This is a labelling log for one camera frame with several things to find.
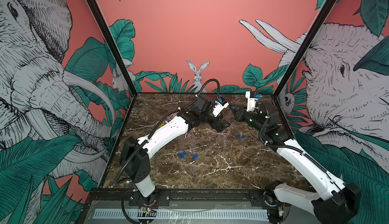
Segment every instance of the elephant eye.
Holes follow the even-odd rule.
[[[340,68],[339,68],[339,71],[340,73],[342,74],[342,76],[344,77],[344,65],[341,65]]]
[[[19,14],[17,13],[17,10],[12,6],[12,4],[10,2],[8,2],[7,6],[8,6],[9,11],[11,12],[12,16],[16,20],[16,18],[19,16]]]

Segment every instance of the black metal frame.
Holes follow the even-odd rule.
[[[328,17],[328,14],[332,10],[333,6],[335,5],[337,0],[325,0],[322,8],[320,9],[315,21],[313,22],[311,28],[307,32],[307,36],[304,38],[303,42],[301,43],[301,46],[298,48],[296,54],[293,57],[292,62],[290,63],[288,69],[286,70],[284,76],[282,77],[280,83],[277,85],[277,88],[274,91],[274,97],[277,98],[281,90],[284,88],[286,83],[288,82],[290,76],[302,60],[304,53],[309,48],[311,42],[314,40],[317,32],[323,25],[324,21]]]
[[[91,189],[88,198],[84,204],[80,217],[77,219],[76,224],[83,224],[88,212],[90,210],[93,201],[121,201],[125,196],[125,206],[137,206],[131,204],[131,197],[136,197],[137,192],[133,192],[133,189]],[[274,209],[277,210],[283,206],[283,203],[279,203],[274,207],[268,206],[261,195],[265,192],[264,189],[158,189],[163,196],[169,196],[169,199],[164,198],[163,201],[175,201],[175,202],[251,202],[252,207],[262,207],[262,209]]]
[[[129,120],[129,117],[131,115],[132,108],[133,108],[133,106],[135,104],[136,98],[137,98],[137,96],[134,96],[132,98],[132,100],[131,100],[131,104],[129,105],[129,109],[127,111],[126,117],[124,117],[123,125],[122,125],[122,127],[120,129],[118,138],[116,139],[116,142],[115,142],[114,148],[112,149],[111,155],[109,156],[109,160],[108,160],[107,165],[105,167],[103,176],[101,177],[100,184],[98,185],[98,188],[103,188],[103,185],[104,185],[104,182],[105,182],[105,178],[107,177],[107,173],[108,173],[109,167],[111,166],[111,163],[114,160],[114,155],[115,155],[114,153],[116,152],[116,150],[117,150],[117,148],[119,146],[120,139],[123,136],[125,125],[127,124],[128,120]]]
[[[129,90],[131,91],[133,96],[136,96],[138,94],[137,90],[135,89],[135,86],[132,83],[131,78],[128,75],[128,71],[127,71],[126,66],[123,63],[123,59],[122,59],[122,56],[120,55],[120,51],[119,51],[118,47],[116,46],[115,40],[112,37],[111,31],[109,30],[107,23],[105,22],[103,13],[101,12],[99,5],[97,4],[97,1],[96,0],[86,0],[86,2],[88,3],[89,8],[91,9],[93,16],[95,17],[95,20],[96,20],[104,38],[105,38],[105,41],[108,44],[108,47],[111,50],[112,55],[113,55],[116,63],[118,64],[120,71],[122,72],[122,74],[124,76],[124,79],[126,80],[128,86],[129,86]]]

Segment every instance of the brown marble surface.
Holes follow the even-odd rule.
[[[212,99],[214,95],[205,95]],[[246,105],[244,95],[224,95],[230,104]],[[137,96],[130,119],[126,125],[114,160],[109,167],[104,188],[113,188],[113,181],[121,166],[118,163],[123,143],[129,136],[139,138],[147,135],[153,126],[168,112],[185,106],[194,95],[140,94]],[[309,182],[284,158],[255,139],[244,122],[229,119],[231,126],[217,133],[208,124],[200,125],[186,134],[185,158],[178,156],[178,139],[172,140],[150,160],[150,176],[158,188],[264,188],[275,180],[288,185],[313,191]],[[194,136],[194,148],[191,136]],[[245,135],[241,140],[237,135]],[[192,160],[197,152],[198,158]],[[123,183],[116,188],[130,188]]]

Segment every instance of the metal plate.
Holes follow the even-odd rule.
[[[126,197],[126,199],[130,199],[128,202],[129,206],[143,206],[143,198],[140,196],[141,193],[139,191],[133,192],[132,195]],[[158,199],[157,202],[153,206],[169,206],[170,200],[170,190],[168,189],[158,189]]]

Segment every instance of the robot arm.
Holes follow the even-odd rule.
[[[299,143],[279,128],[279,111],[274,104],[260,101],[255,92],[246,92],[247,107],[230,106],[237,121],[244,121],[260,132],[259,139],[288,160],[314,187],[316,192],[274,183],[265,192],[269,206],[289,203],[314,214],[322,223],[346,223],[357,214],[360,189],[346,184],[310,156]]]
[[[124,171],[129,175],[131,184],[134,189],[139,190],[146,203],[152,203],[156,193],[149,174],[151,170],[149,160],[171,140],[202,123],[208,123],[218,132],[223,131],[230,126],[230,123],[223,120],[220,115],[220,112],[227,107],[228,102],[222,97],[212,102],[199,96],[190,110],[180,110],[170,122],[157,129],[150,139],[148,139],[149,135],[146,135],[138,139],[130,137],[125,141],[119,163],[125,165]],[[125,164],[131,153],[145,140],[147,143],[143,148],[128,164]]]

